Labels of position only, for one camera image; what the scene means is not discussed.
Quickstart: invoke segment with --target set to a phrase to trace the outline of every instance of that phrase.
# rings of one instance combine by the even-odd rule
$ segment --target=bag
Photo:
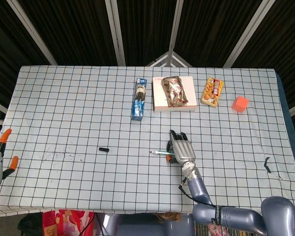
[[[94,215],[90,211],[65,209],[44,212],[44,236],[93,236]]]
[[[25,236],[43,236],[42,213],[31,213],[18,224],[18,230]]]

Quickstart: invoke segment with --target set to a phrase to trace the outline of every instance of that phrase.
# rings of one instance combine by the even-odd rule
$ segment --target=blue toothpaste box
[[[132,120],[141,121],[144,112],[144,100],[146,98],[147,80],[138,78],[136,81],[135,94],[132,103]]]

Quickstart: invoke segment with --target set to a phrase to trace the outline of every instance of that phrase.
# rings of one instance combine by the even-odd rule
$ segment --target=orange cube
[[[232,109],[235,111],[238,111],[238,112],[243,112],[247,108],[248,102],[249,102],[249,100],[247,98],[239,96],[234,101]]]

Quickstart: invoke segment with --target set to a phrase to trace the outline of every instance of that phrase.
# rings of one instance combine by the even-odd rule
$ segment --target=table
[[[196,112],[152,110],[152,78],[174,75],[193,76]],[[225,82],[217,108],[200,103],[209,76]],[[135,78],[147,79],[141,123],[130,120]],[[242,114],[231,109],[239,95],[250,101]],[[191,140],[214,203],[260,212],[276,195],[295,205],[295,161],[273,69],[23,66],[9,127],[3,165],[14,155],[20,162],[0,186],[0,215],[191,212],[194,203],[178,189],[181,167],[149,153],[165,148],[170,129]]]

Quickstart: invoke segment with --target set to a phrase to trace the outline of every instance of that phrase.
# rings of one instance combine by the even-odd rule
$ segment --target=black grid line
[[[196,112],[152,110],[152,78],[174,75],[193,77]],[[217,108],[200,103],[209,76],[225,82]],[[130,120],[136,78],[147,79],[141,123]],[[238,95],[249,99],[242,114],[231,109]],[[20,167],[0,186],[1,215],[191,212],[194,202],[177,187],[181,167],[149,153],[165,149],[170,129],[192,141],[213,202],[260,212],[265,197],[279,195],[295,205],[295,161],[271,69],[25,66],[4,121],[10,127],[3,165],[19,155]],[[99,153],[103,146],[110,151]]]

